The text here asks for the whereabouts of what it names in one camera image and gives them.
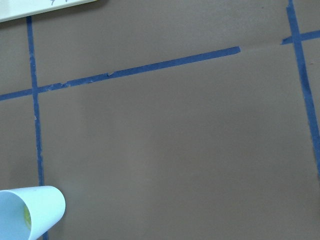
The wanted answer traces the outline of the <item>cream bear serving tray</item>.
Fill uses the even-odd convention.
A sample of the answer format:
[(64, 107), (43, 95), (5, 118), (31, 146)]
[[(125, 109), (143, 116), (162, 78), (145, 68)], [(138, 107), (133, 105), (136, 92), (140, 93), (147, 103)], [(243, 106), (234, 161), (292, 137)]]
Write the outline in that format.
[(4, 23), (28, 16), (89, 3), (107, 3), (107, 0), (1, 0), (0, 22)]

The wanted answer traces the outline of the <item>light blue plastic cup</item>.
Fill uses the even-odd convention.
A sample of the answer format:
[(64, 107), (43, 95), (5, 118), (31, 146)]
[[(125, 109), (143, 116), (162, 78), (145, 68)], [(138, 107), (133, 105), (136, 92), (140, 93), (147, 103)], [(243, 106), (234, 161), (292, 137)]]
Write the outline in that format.
[(36, 240), (61, 220), (66, 210), (62, 192), (53, 186), (0, 191), (0, 238)]

